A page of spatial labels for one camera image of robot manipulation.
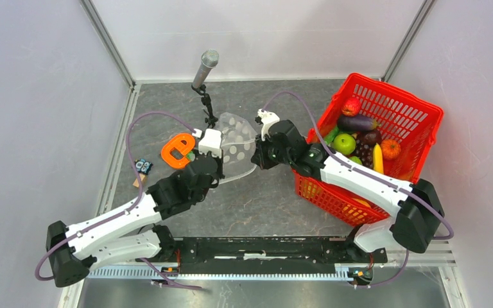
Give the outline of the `yellow banana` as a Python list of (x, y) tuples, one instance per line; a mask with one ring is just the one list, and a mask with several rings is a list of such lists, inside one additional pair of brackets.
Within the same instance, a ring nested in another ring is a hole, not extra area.
[(384, 169), (384, 162), (383, 162), (383, 154), (382, 154), (382, 149), (378, 143), (375, 144), (373, 151), (372, 151), (372, 161), (373, 161), (373, 170), (384, 174), (385, 169)]

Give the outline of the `blue owl toy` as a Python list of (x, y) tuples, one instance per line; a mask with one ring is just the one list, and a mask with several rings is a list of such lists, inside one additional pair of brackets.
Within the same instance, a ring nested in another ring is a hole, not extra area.
[(135, 168), (138, 173), (143, 175), (148, 175), (153, 167), (153, 164), (150, 161), (147, 161), (144, 158), (135, 160)]

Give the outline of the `green lego brick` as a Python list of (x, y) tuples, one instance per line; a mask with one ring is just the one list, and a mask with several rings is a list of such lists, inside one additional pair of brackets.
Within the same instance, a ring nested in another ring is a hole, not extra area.
[(195, 152), (194, 152), (194, 151), (190, 151), (190, 152), (186, 155), (186, 157), (188, 158), (188, 160), (189, 160), (190, 162), (192, 162), (192, 161), (194, 161), (194, 160), (195, 160), (195, 158), (196, 158), (196, 154), (195, 154)]

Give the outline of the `silver microphone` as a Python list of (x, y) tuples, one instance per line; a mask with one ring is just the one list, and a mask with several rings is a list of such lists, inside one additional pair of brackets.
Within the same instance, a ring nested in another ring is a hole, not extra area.
[(220, 54), (215, 49), (206, 50), (201, 56), (201, 64), (193, 79), (191, 88), (199, 90), (209, 73), (218, 65)]

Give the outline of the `red apple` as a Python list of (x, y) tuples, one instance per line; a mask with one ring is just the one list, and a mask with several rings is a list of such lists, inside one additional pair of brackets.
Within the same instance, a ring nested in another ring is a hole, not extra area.
[(361, 101), (356, 97), (350, 97), (346, 99), (342, 105), (342, 114), (347, 117), (354, 117), (359, 114), (361, 110)]

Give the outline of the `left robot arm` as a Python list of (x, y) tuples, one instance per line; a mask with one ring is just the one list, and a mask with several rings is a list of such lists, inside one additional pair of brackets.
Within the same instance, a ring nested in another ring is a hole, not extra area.
[(166, 227), (130, 236), (204, 201), (223, 178), (221, 158), (199, 155), (184, 169), (149, 186), (140, 196), (103, 215), (77, 224), (48, 226), (46, 250), (56, 287), (71, 286), (91, 271), (127, 259), (171, 260), (176, 253)]

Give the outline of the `red plastic basket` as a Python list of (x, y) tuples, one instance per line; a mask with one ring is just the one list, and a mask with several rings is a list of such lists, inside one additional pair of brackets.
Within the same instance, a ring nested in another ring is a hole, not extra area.
[[(317, 127), (322, 136), (336, 126), (342, 105), (350, 97), (360, 99), (360, 114), (378, 122), (377, 129), (383, 139), (393, 139), (401, 145), (397, 159), (384, 161), (385, 175), (418, 182), (430, 148), (436, 142), (444, 111), (398, 87), (352, 73), (318, 118)], [(353, 227), (388, 217), (388, 213), (375, 203), (341, 187), (299, 174), (295, 175), (295, 192)], [(364, 209), (358, 205), (357, 209), (352, 209), (349, 204), (354, 202), (353, 198), (364, 199), (372, 208)]]

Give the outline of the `black mini tripod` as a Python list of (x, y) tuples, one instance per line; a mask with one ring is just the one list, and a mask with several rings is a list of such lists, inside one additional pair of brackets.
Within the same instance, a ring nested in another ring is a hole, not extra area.
[(212, 108), (212, 100), (210, 95), (206, 92), (206, 86), (204, 84), (200, 85), (198, 88), (191, 87), (197, 94), (201, 96), (202, 105), (206, 108), (205, 112), (205, 123), (208, 128), (214, 128), (218, 122), (218, 118), (214, 115)]

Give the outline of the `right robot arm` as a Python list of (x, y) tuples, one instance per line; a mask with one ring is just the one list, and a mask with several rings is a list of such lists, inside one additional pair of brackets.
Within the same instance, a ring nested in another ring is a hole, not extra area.
[(361, 262), (370, 252), (393, 244), (415, 253), (428, 249), (443, 220), (431, 183), (398, 180), (357, 164), (324, 143), (308, 143), (290, 120), (281, 120), (273, 113), (255, 120), (261, 132), (255, 138), (252, 163), (261, 169), (289, 165), (298, 175), (341, 187), (389, 215), (351, 232), (351, 240), (345, 244), (350, 260)]

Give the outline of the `dark red grape bunch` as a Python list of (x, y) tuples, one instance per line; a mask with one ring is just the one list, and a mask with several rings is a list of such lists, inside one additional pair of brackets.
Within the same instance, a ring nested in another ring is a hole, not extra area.
[(358, 141), (355, 150), (352, 152), (352, 156), (358, 157), (363, 166), (372, 169), (374, 167), (373, 148), (373, 146)]

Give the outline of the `orange fruit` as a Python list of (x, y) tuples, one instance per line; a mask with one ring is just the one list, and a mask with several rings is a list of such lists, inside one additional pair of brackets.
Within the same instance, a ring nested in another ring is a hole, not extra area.
[(364, 199), (358, 199), (358, 198), (353, 198), (352, 199), (354, 202), (349, 204), (349, 207), (351, 207), (352, 209), (357, 209), (358, 208), (358, 205), (364, 209), (371, 209), (371, 204), (367, 201), (365, 201)]

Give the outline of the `green apple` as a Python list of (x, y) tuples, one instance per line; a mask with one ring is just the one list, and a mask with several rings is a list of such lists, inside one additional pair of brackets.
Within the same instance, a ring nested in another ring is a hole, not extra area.
[(331, 146), (343, 155), (350, 155), (356, 149), (356, 140), (352, 135), (341, 133), (333, 139)]
[(351, 156), (351, 157), (349, 157), (349, 160), (351, 160), (352, 162), (355, 162), (361, 166), (363, 165), (362, 160), (357, 156)]

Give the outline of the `clear dotted zip bag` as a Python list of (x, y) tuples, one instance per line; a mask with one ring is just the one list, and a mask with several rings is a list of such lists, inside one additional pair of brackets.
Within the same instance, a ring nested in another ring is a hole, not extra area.
[(239, 180), (256, 169), (250, 159), (255, 152), (256, 131), (239, 115), (224, 112), (215, 126), (222, 133), (223, 175), (220, 184)]

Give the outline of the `small wooden block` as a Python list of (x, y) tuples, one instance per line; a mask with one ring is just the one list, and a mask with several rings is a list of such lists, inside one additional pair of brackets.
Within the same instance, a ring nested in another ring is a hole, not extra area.
[(139, 178), (134, 180), (133, 186), (139, 188), (141, 185), (146, 185), (147, 178), (146, 174), (139, 173)]

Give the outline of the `green cucumber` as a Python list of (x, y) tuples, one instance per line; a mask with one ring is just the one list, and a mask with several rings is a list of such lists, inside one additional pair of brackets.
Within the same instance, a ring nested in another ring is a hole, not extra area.
[(339, 134), (340, 130), (337, 126), (335, 126), (329, 133), (324, 137), (324, 142), (330, 146), (333, 143), (335, 137)]

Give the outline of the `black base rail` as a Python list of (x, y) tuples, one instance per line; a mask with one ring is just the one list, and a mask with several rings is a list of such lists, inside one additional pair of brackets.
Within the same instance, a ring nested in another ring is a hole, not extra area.
[(344, 280), (367, 285), (384, 248), (367, 253), (342, 236), (172, 237), (153, 231), (161, 250), (148, 258), (173, 278), (214, 280)]

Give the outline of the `purple eggplant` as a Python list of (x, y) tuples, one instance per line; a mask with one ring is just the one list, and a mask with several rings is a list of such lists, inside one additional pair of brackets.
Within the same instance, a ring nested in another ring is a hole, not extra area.
[(340, 130), (345, 132), (368, 132), (375, 130), (379, 126), (375, 119), (362, 114), (355, 116), (341, 115), (336, 125)]

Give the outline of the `orange mini pumpkin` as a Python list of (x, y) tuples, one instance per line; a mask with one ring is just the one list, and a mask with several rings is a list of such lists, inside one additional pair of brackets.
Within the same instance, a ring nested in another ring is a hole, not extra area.
[(401, 154), (401, 145), (393, 139), (383, 140), (380, 147), (385, 160), (395, 160)]

